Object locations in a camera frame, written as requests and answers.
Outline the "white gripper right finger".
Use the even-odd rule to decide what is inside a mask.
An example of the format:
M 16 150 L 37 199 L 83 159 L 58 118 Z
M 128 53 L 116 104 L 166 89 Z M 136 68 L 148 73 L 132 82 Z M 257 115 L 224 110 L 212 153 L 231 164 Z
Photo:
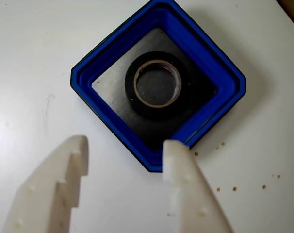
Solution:
M 188 146 L 178 140 L 163 143 L 163 180 L 170 188 L 169 215 L 175 233 L 233 231 Z

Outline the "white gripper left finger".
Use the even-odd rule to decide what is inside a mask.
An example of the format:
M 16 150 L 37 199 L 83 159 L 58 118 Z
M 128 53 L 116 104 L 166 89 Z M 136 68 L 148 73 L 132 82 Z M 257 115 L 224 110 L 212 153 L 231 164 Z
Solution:
M 4 233 L 67 233 L 77 208 L 81 178 L 88 174 L 85 135 L 62 142 L 17 190 Z

